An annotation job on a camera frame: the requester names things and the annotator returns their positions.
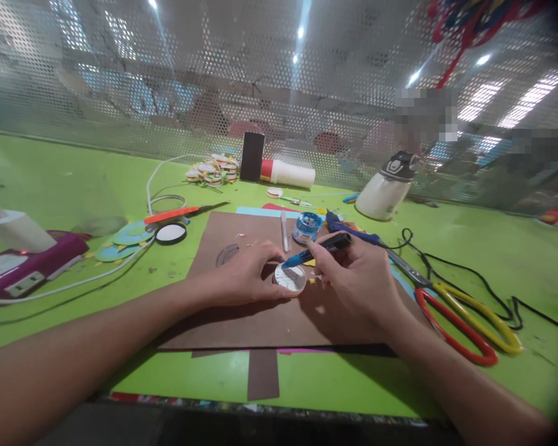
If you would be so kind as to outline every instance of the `water bottle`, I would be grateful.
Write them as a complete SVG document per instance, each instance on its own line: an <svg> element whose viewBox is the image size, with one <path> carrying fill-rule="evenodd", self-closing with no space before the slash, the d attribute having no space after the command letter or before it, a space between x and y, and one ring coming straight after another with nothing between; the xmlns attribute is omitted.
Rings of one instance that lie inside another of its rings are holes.
<svg viewBox="0 0 558 446"><path fill-rule="evenodd" d="M405 151L395 153L360 192L356 209L370 218L389 220L409 191L419 160Z"/></svg>

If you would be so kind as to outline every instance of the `perforated metal sheet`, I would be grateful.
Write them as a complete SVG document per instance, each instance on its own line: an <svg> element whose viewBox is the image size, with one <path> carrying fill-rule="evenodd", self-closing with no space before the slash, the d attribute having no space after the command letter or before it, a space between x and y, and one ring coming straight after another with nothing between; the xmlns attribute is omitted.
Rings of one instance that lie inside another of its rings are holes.
<svg viewBox="0 0 558 446"><path fill-rule="evenodd" d="M239 155L260 131L265 156L359 188L398 147L396 89L436 86L457 55L430 3L0 0L0 131L158 158ZM500 204L483 177L512 128L558 128L553 13L464 52L447 83L459 141L421 145L414 193L515 209L545 183Z"/></svg>

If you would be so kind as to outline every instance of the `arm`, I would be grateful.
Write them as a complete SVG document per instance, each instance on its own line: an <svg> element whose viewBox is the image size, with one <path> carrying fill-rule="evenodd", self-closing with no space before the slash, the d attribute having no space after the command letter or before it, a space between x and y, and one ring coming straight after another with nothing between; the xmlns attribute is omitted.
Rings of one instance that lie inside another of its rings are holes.
<svg viewBox="0 0 558 446"><path fill-rule="evenodd" d="M335 258L318 244L309 248L324 285L335 288L349 311L370 319L382 331L467 444L536 445L552 439L554 428L541 412L492 380L409 313L398 297L385 250L357 237Z"/></svg>
<svg viewBox="0 0 558 446"><path fill-rule="evenodd" d="M257 244L214 273L0 348L0 445L33 443L179 320L214 305L291 297L260 278L263 265L280 258L272 243Z"/></svg>
<svg viewBox="0 0 558 446"><path fill-rule="evenodd" d="M525 400L467 361L409 313L390 329L390 347L430 389L467 444L542 445L552 424Z"/></svg>

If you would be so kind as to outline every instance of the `orange cutter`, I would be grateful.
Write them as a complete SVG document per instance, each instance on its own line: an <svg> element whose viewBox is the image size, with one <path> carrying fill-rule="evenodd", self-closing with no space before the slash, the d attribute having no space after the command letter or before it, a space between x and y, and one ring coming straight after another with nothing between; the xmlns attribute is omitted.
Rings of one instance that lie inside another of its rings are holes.
<svg viewBox="0 0 558 446"><path fill-rule="evenodd" d="M148 225L180 216L187 216L188 214L193 217L195 215L201 214L202 212L207 212L220 206L225 206L226 204L229 204L229 201L224 201L223 203L214 204L212 206L191 206L189 208L173 209L171 211L166 211L157 215L147 217L145 220L143 220L143 222Z"/></svg>

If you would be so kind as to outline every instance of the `pink device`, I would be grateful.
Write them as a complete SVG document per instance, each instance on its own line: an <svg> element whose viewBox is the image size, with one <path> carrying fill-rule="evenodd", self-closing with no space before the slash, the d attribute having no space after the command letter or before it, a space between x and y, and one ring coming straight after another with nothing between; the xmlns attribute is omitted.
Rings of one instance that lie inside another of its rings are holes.
<svg viewBox="0 0 558 446"><path fill-rule="evenodd" d="M56 245L32 254L15 250L0 253L0 299L23 296L46 280L54 280L82 260L89 250L85 241L72 232L49 230Z"/></svg>

